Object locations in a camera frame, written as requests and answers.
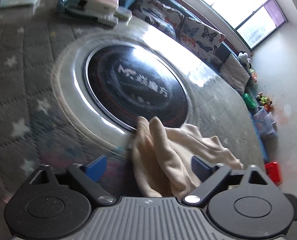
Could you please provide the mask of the plain grey cushion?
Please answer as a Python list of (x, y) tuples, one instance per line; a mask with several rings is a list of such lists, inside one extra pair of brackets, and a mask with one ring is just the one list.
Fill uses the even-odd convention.
[(244, 94), (250, 75), (233, 54), (229, 55), (220, 67), (219, 72), (221, 77), (237, 90), (240, 95)]

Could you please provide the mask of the green bowl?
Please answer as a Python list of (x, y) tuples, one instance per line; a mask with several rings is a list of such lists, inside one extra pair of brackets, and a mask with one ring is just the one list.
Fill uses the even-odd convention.
[(250, 109), (250, 110), (256, 109), (257, 104), (248, 93), (244, 93), (242, 98), (243, 98), (248, 109)]

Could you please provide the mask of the red plastic stool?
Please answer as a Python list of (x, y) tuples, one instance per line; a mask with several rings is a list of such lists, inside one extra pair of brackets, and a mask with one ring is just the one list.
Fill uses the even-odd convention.
[(280, 165), (277, 161), (267, 163), (265, 165), (267, 176), (271, 179), (271, 181), (279, 186), (282, 184), (282, 173), (280, 170)]

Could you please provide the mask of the butterfly pillow lying flat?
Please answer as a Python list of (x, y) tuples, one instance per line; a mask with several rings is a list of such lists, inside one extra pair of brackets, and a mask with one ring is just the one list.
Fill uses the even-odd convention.
[(133, 16), (159, 29), (172, 39), (176, 39), (176, 30), (184, 15), (159, 0), (138, 0), (132, 9)]

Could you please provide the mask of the grey quilted star tablecloth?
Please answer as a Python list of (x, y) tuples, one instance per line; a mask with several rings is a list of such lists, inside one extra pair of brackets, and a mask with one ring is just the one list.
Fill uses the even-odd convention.
[(100, 45), (137, 45), (163, 61), (187, 93), (186, 123), (218, 136), (244, 166), (264, 167), (242, 97), (198, 57), (140, 19), (108, 30), (56, 15), (56, 3), (0, 9), (0, 239), (11, 236), (6, 205), (38, 166), (57, 171), (106, 155), (100, 185), (123, 200), (139, 196), (134, 134), (97, 107), (83, 81)]

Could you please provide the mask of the small green packet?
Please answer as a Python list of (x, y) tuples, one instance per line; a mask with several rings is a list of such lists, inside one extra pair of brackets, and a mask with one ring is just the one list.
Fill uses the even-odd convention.
[(133, 17), (131, 10), (121, 6), (117, 8), (116, 12), (114, 13), (114, 16), (116, 16), (118, 19), (122, 21), (130, 21)]

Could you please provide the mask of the cream knit garment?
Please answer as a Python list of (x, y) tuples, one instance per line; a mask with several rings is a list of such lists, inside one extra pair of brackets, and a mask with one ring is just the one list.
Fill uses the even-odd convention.
[(158, 117), (138, 117), (132, 146), (134, 176), (144, 197), (177, 197), (183, 199), (195, 190), (200, 180), (191, 168), (193, 156), (223, 163), (234, 170), (243, 164), (225, 148), (219, 138), (202, 137), (197, 126), (165, 127)]

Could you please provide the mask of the window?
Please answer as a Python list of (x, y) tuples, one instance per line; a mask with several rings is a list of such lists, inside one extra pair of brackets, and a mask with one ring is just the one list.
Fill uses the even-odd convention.
[(201, 14), (211, 12), (249, 50), (287, 22), (275, 0), (182, 0)]

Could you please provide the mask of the clear plastic storage box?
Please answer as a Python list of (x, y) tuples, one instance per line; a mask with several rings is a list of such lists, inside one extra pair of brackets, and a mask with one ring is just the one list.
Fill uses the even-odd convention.
[(253, 115), (253, 120), (260, 137), (268, 138), (276, 136), (276, 121), (273, 115), (268, 113), (264, 108)]

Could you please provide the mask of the round black induction cooktop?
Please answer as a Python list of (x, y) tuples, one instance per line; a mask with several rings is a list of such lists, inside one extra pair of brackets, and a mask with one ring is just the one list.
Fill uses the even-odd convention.
[(140, 46), (114, 44), (93, 50), (83, 73), (88, 93), (119, 126), (135, 131), (137, 118), (158, 117), (179, 128), (189, 114), (184, 85), (160, 57)]

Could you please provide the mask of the colourful plush toys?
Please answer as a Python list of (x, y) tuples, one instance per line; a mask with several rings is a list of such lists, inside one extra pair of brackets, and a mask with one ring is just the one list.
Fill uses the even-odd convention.
[(270, 97), (264, 96), (262, 92), (257, 94), (256, 100), (259, 102), (260, 106), (264, 108), (268, 113), (274, 108), (274, 104)]

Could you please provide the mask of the butterfly pillow standing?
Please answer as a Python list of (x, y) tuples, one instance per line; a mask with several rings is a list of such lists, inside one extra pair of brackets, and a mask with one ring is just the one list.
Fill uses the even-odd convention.
[(206, 62), (211, 62), (226, 36), (204, 22), (185, 17), (176, 30), (177, 40)]

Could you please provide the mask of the black white plush toy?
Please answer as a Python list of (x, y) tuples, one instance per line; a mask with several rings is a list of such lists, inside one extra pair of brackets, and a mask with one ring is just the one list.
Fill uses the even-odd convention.
[(251, 68), (251, 59), (249, 58), (246, 51), (240, 51), (239, 54), (238, 54), (238, 59), (247, 68)]

